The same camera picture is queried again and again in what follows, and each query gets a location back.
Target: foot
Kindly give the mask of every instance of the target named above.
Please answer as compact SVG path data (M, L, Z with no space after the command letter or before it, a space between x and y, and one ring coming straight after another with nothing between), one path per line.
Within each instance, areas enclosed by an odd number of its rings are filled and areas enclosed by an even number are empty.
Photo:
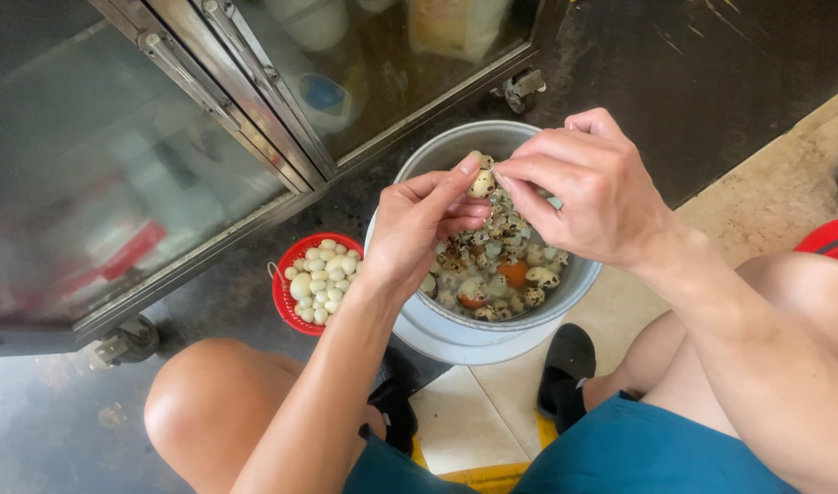
M413 436L419 430L407 388L395 379L383 382L370 395L367 404L376 407L386 422L386 442L404 455L413 455Z
M565 432L587 410L581 385L596 373L596 349L589 335L576 324L563 324L553 335L537 391L537 412Z

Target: teal shorts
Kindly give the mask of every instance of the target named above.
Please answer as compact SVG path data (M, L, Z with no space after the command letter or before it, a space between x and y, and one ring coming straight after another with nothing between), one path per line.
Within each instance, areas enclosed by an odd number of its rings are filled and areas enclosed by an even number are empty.
M367 447L346 479L345 494L476 494L366 435ZM798 494L742 441L623 392L547 446L511 494L627 492Z

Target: left hand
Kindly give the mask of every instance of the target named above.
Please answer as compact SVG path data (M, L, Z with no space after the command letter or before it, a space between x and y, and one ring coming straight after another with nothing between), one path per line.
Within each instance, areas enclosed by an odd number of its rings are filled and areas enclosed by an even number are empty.
M426 173L382 191L359 279L384 287L403 304L431 268L438 240L483 225L492 213L489 201L465 196L480 156L472 151L449 172Z

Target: forearm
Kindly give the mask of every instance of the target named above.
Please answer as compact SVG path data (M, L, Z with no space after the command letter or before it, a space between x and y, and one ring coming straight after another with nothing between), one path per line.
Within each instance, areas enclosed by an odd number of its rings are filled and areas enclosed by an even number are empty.
M780 475L838 479L838 361L748 286L704 235L681 229L665 244L666 262L636 274L684 322L736 431Z
M359 278L242 469L234 493L337 493L401 305Z

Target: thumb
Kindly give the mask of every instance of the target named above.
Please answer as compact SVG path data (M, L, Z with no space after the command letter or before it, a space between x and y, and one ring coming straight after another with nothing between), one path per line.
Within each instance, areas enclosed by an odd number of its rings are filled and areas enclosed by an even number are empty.
M424 215L431 215L436 220L444 217L446 209L465 193L473 184L479 171L479 161L483 155L479 151L471 153L447 172L443 180L430 194L419 202L419 209Z
M526 220L538 230L543 236L548 225L555 224L556 208L541 197L528 182L519 178L507 177L493 171L495 180L505 191L510 194L510 200L514 203L514 209L525 216Z

